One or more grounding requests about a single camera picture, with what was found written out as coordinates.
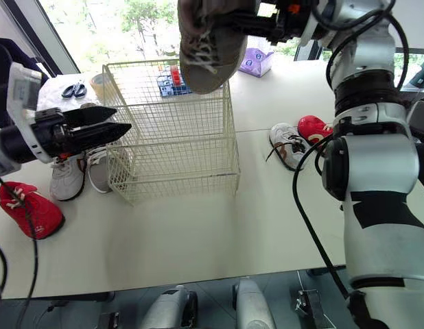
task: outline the scissors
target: scissors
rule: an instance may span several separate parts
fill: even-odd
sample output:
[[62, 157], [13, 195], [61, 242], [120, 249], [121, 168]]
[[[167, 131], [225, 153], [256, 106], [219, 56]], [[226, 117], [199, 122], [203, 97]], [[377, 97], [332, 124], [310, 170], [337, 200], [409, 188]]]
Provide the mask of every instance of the scissors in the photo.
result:
[[85, 96], [85, 94], [87, 94], [87, 88], [82, 84], [82, 81], [79, 81], [77, 84], [72, 84], [65, 88], [61, 96], [63, 96], [63, 98], [72, 98], [72, 96], [78, 98]]

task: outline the robotic arm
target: robotic arm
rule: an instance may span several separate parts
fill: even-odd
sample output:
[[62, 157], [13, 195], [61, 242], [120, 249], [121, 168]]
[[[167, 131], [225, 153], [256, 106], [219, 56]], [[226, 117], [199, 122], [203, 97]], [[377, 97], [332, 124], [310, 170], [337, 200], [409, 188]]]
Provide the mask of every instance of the robotic arm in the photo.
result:
[[116, 110], [102, 106], [36, 111], [40, 82], [39, 72], [12, 63], [6, 110], [15, 125], [0, 129], [0, 177], [35, 159], [49, 163], [60, 154], [78, 154], [111, 143], [131, 128], [126, 123], [104, 122]]
[[[278, 0], [271, 18], [234, 12], [218, 24], [274, 45], [297, 36], [301, 44], [315, 39], [333, 50], [327, 79], [335, 93], [334, 133], [322, 180], [343, 203], [346, 267], [355, 289], [349, 309], [360, 328], [424, 328], [424, 225], [406, 204], [419, 160], [393, 83], [388, 27], [399, 24], [388, 14], [394, 1], [320, 1], [317, 12], [314, 2]], [[354, 25], [363, 15], [368, 18]], [[403, 46], [408, 49], [405, 39]]]

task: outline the white wire basket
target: white wire basket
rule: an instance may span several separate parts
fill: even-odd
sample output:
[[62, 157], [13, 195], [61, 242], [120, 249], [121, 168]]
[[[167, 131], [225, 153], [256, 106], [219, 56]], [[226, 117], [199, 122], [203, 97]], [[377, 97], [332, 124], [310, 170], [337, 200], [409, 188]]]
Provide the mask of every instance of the white wire basket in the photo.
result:
[[208, 95], [188, 93], [173, 59], [107, 64], [103, 74], [104, 105], [117, 109], [116, 121], [132, 124], [107, 148], [114, 191], [131, 204], [236, 193], [239, 163], [228, 82]]

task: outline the tape roll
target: tape roll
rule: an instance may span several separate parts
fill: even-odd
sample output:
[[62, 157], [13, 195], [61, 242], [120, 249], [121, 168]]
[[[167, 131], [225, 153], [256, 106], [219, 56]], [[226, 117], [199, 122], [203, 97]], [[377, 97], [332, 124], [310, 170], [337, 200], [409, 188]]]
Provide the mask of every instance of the tape roll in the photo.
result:
[[117, 93], [113, 83], [105, 73], [92, 77], [90, 85], [95, 91], [97, 98], [105, 105], [110, 105], [110, 101], [118, 98], [116, 97]]

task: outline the red sneaker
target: red sneaker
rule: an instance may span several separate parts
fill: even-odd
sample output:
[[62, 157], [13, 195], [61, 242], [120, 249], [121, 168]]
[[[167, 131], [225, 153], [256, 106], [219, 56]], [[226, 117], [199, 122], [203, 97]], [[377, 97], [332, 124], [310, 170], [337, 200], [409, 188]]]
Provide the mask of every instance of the red sneaker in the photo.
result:
[[300, 119], [297, 130], [311, 145], [320, 142], [326, 136], [333, 133], [333, 128], [314, 115], [307, 115]]
[[[25, 202], [34, 224], [36, 239], [47, 238], [59, 231], [65, 221], [59, 207], [39, 194], [35, 186], [18, 182], [6, 184]], [[17, 222], [24, 234], [32, 238], [24, 207], [19, 205], [4, 186], [0, 186], [0, 207]]]

